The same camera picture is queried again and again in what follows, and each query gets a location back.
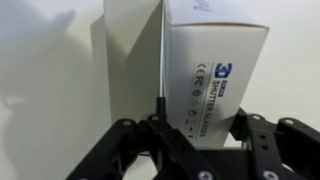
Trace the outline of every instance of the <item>white wall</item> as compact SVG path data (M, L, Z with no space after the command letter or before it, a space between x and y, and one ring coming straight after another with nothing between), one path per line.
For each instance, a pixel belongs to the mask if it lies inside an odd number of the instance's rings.
M237 2L271 29L242 106L320 130L320 1ZM102 0L0 1L0 179L64 179L106 131L106 69L90 39L102 9Z

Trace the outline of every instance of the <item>blue logo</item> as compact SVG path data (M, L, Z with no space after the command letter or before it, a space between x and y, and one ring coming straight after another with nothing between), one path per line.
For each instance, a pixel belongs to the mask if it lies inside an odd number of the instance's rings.
M227 78L232 70L232 64L224 66L222 63L219 63L216 67L215 77L216 78Z

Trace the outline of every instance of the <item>product box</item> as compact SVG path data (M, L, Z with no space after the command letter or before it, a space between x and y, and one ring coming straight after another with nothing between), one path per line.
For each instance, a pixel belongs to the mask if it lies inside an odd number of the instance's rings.
M165 0L168 122L199 149L223 144L268 34L228 0Z

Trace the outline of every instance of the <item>hole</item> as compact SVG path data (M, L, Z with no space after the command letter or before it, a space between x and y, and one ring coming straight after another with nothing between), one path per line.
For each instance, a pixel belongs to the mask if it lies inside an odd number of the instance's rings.
M293 121L291 119L286 119L285 122L288 124L293 124Z
M260 120L260 119L261 119L261 117L260 117L260 116L258 116L258 115L253 115L253 119L255 119L255 120Z
M264 149L264 150L268 150L268 149L269 149L269 147L268 147L268 146L266 146L266 145L263 145L263 146L262 146L262 149Z
M158 116L152 116L152 120L158 121L158 120L159 120L159 117L158 117Z
M114 175L113 174L111 174L111 173L107 173L105 176L104 176L104 178L103 178L103 180L115 180L116 178L114 177Z
M272 171L264 171L263 177L266 180L279 180L279 176Z
M130 126L130 124L131 124L130 121L125 121L125 122L123 122L123 125L124 125L124 126Z

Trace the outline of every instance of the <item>box label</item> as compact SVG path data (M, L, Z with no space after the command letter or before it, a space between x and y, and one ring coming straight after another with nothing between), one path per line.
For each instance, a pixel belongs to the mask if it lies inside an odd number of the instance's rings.
M188 138L206 136L216 100L224 96L231 71L231 63L195 64L184 131Z

